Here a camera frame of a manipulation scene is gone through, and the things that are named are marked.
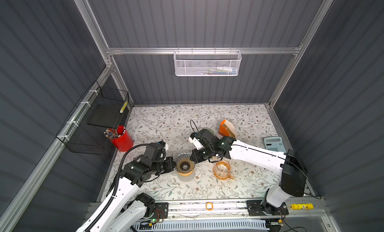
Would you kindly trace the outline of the orange coffee filter box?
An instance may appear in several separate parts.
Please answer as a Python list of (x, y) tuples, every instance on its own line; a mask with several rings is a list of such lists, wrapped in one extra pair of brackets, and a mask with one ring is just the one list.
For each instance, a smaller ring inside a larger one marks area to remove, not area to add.
[(236, 138), (236, 136), (237, 136), (237, 134), (235, 132), (234, 125), (231, 122), (229, 122), (228, 120), (223, 120), (220, 123), (219, 134), (221, 136), (227, 136), (227, 137), (232, 137), (232, 138)]

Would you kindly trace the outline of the yellow marker in basket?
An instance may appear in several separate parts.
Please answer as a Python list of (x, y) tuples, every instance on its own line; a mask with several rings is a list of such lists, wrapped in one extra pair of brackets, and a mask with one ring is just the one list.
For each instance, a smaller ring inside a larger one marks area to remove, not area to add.
[(122, 105), (121, 109), (120, 109), (120, 114), (122, 114), (125, 111), (127, 105), (128, 105), (128, 101), (125, 101), (124, 104)]

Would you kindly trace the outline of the orange tape roll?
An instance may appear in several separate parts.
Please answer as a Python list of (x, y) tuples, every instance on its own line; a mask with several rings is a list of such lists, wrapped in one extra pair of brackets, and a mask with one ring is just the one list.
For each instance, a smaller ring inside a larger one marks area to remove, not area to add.
[(205, 206), (206, 206), (206, 210), (207, 210), (207, 211), (212, 211), (212, 210), (214, 209), (214, 205), (213, 205), (213, 203), (211, 203), (211, 202), (207, 202), (207, 203), (205, 204)]

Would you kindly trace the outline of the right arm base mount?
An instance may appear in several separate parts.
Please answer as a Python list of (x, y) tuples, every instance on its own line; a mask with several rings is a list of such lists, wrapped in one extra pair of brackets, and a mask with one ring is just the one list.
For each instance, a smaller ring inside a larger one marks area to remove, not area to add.
[(247, 200), (246, 206), (250, 216), (287, 216), (289, 214), (286, 203), (276, 208), (264, 200)]

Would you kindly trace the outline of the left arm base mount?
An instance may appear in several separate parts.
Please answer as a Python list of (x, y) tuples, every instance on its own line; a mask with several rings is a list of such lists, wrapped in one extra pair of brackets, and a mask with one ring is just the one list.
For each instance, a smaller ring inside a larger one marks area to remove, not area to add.
[(169, 203), (155, 202), (147, 208), (143, 219), (167, 219), (168, 212)]

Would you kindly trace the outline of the grey glass dripper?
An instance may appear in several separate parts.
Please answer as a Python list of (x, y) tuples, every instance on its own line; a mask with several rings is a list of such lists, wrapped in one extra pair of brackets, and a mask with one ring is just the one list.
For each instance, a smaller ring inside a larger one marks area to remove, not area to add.
[(176, 171), (189, 171), (195, 168), (195, 162), (190, 159), (190, 154), (181, 153), (176, 157)]

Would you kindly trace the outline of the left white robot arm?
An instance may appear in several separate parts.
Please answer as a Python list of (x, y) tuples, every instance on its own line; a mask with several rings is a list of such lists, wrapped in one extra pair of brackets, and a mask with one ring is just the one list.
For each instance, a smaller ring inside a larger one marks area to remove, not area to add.
[(155, 200), (142, 193), (121, 212), (139, 188), (150, 177), (167, 174), (176, 167), (167, 156), (169, 145), (163, 141), (133, 146), (124, 153), (113, 187), (97, 210), (80, 226), (78, 232), (125, 232), (142, 218), (150, 218)]

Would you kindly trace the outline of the yellow glue stick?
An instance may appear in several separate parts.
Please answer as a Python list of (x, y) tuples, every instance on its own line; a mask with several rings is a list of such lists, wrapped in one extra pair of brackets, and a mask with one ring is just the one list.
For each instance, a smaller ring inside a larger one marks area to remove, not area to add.
[(291, 204), (293, 210), (313, 210), (313, 204)]

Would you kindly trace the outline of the orange glass pitcher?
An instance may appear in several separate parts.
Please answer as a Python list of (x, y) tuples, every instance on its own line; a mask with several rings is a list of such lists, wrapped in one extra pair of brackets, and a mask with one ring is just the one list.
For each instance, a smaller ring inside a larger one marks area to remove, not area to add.
[(234, 179), (234, 176), (231, 172), (231, 165), (226, 160), (221, 160), (214, 163), (213, 166), (214, 176), (219, 180)]

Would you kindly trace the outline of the red cup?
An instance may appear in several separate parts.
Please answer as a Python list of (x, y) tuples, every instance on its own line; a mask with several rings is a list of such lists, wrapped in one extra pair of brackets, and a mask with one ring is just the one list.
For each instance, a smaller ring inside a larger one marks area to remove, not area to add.
[(119, 125), (116, 129), (106, 129), (105, 136), (120, 152), (127, 152), (134, 146), (134, 141), (124, 126)]

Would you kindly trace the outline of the light blue calculator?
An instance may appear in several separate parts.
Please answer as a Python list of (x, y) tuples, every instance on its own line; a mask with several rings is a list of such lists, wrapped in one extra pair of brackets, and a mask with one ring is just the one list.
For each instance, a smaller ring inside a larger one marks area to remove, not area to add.
[(265, 149), (270, 151), (283, 152), (283, 153), (287, 152), (281, 137), (264, 138), (264, 146), (265, 146)]

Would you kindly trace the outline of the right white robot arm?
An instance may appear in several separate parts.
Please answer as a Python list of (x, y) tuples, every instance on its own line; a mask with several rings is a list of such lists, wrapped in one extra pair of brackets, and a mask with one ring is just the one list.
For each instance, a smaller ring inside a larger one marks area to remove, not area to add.
[(195, 163), (214, 162), (214, 158), (240, 160), (274, 172), (278, 181), (267, 190), (262, 207), (277, 210), (290, 197), (303, 197), (308, 169), (294, 150), (276, 152), (248, 145), (240, 140), (223, 136), (218, 138), (207, 129), (191, 133), (189, 142), (196, 148), (190, 159)]

